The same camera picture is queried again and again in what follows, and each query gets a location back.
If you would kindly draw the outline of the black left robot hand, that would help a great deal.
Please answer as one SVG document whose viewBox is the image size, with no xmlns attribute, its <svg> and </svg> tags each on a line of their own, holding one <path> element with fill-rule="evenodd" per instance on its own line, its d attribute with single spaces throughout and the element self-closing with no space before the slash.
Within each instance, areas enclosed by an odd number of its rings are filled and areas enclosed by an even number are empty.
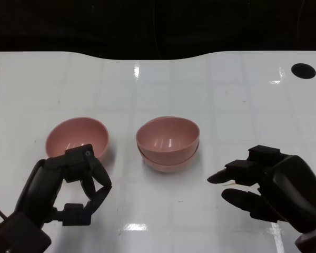
<svg viewBox="0 0 316 253">
<path fill-rule="evenodd" d="M 66 181 L 80 182 L 88 197 L 86 205 L 67 203 L 62 211 L 54 207 Z M 91 144 L 68 149 L 63 155 L 41 159 L 33 168 L 15 207 L 35 226 L 60 221 L 63 226 L 88 226 L 112 188 L 105 168 L 95 157 Z"/>
</svg>

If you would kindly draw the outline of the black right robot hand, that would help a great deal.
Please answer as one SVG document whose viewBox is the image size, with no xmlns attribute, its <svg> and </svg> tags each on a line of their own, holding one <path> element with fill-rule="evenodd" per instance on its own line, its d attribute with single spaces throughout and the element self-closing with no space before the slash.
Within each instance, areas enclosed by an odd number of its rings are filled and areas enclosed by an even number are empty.
<svg viewBox="0 0 316 253">
<path fill-rule="evenodd" d="M 208 178 L 212 184 L 230 180 L 243 186 L 258 184 L 258 193 L 225 189 L 228 203 L 247 211 L 251 218 L 288 222 L 300 233 L 316 230 L 316 176 L 298 155 L 257 145 L 246 160 L 235 160 Z"/>
</svg>

